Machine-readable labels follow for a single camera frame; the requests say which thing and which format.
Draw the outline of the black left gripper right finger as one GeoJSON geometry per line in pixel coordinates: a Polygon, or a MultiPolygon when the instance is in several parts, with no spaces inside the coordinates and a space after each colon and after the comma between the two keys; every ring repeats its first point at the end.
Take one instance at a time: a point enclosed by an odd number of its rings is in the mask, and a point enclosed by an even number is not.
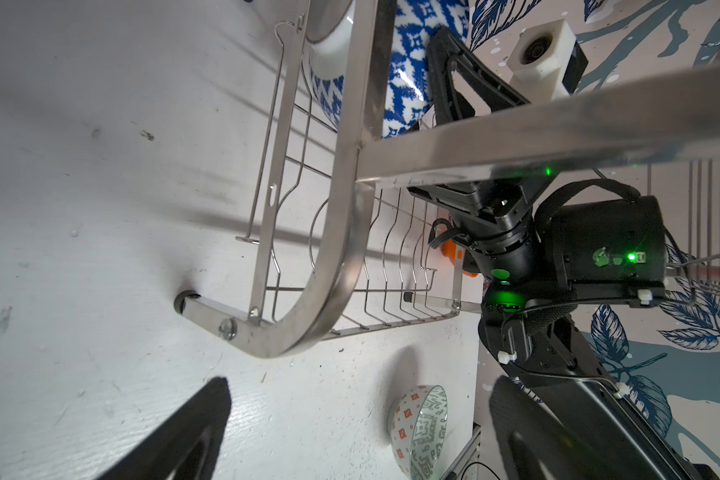
{"type": "Polygon", "coordinates": [[[594,424],[614,401],[596,382],[562,380],[537,388],[536,403],[508,377],[489,400],[496,440],[510,479],[626,479],[625,465],[602,446],[594,424]]]}

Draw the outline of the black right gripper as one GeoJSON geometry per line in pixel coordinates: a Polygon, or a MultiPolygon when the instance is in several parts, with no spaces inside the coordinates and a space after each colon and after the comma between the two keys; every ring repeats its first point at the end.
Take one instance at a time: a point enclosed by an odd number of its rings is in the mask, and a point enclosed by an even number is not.
{"type": "MultiPolygon", "coordinates": [[[[490,113],[529,104],[529,100],[486,67],[449,27],[440,28],[426,47],[428,85],[435,122],[444,125],[476,116],[475,107],[457,88],[461,78],[490,113]]],[[[452,225],[474,239],[487,239],[526,228],[534,203],[557,174],[409,187],[409,193],[444,209],[452,225]]]]}

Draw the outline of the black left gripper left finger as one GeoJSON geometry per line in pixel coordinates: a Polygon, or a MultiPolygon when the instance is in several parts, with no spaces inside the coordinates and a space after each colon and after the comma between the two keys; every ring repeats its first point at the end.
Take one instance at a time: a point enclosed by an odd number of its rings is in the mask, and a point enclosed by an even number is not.
{"type": "Polygon", "coordinates": [[[219,458],[232,399],[228,381],[214,377],[103,479],[210,479],[219,458]]]}

